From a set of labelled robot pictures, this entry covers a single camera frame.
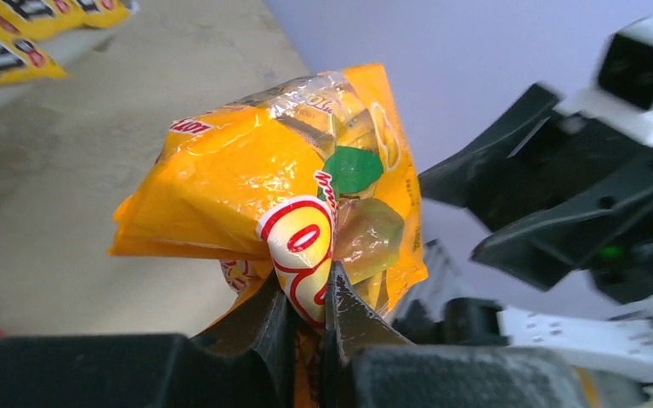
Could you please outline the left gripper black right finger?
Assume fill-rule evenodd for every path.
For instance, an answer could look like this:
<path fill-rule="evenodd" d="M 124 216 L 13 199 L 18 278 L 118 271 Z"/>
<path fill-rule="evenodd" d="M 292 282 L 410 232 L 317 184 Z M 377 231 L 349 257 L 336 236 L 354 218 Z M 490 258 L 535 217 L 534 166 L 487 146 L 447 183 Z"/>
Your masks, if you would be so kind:
<path fill-rule="evenodd" d="M 323 356 L 325 407 L 586 407 L 577 374 L 537 348 L 416 345 L 332 264 Z"/>

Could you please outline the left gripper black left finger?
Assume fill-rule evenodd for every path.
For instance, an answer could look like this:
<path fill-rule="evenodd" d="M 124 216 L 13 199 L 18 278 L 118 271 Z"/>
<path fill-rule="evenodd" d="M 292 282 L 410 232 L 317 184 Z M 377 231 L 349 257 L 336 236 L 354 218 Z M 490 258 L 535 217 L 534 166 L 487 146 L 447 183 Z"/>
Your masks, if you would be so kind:
<path fill-rule="evenodd" d="M 290 407 L 294 324 L 270 278 L 194 337 L 1 337 L 0 407 Z"/>

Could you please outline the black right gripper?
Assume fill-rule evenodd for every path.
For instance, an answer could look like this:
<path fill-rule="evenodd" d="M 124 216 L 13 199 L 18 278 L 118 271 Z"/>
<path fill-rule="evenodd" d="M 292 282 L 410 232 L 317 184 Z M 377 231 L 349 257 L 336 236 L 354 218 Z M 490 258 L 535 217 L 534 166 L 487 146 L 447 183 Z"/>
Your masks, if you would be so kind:
<path fill-rule="evenodd" d="M 459 152 L 419 174 L 422 197 L 489 230 L 479 264 L 542 290 L 586 270 L 619 303 L 653 296 L 653 146 L 597 119 L 551 117 L 531 85 Z"/>

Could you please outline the orange mango gummy bag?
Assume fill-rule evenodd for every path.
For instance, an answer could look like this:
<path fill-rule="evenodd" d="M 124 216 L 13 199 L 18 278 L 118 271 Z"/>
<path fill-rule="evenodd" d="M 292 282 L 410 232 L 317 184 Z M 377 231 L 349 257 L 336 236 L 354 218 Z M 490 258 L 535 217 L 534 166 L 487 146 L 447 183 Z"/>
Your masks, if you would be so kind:
<path fill-rule="evenodd" d="M 172 123 L 115 211 L 110 255 L 216 259 L 244 302 L 269 277 L 303 322 L 299 407 L 316 407 L 336 262 L 380 316 L 427 277 L 421 196 L 379 63 L 300 76 Z"/>

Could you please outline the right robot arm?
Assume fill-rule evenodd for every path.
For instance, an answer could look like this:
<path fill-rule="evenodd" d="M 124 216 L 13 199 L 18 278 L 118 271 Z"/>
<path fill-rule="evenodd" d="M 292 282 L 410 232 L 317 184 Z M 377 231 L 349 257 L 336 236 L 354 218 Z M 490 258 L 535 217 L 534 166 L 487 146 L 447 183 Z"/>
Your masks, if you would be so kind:
<path fill-rule="evenodd" d="M 470 297 L 434 240 L 424 253 L 429 278 L 404 298 L 394 327 L 421 344 L 550 349 L 574 366 L 653 385 L 653 142 L 558 103 L 531 85 L 466 147 L 423 171 L 421 194 L 487 228 L 475 263 L 542 291 L 583 270 L 636 312 L 590 320 Z"/>

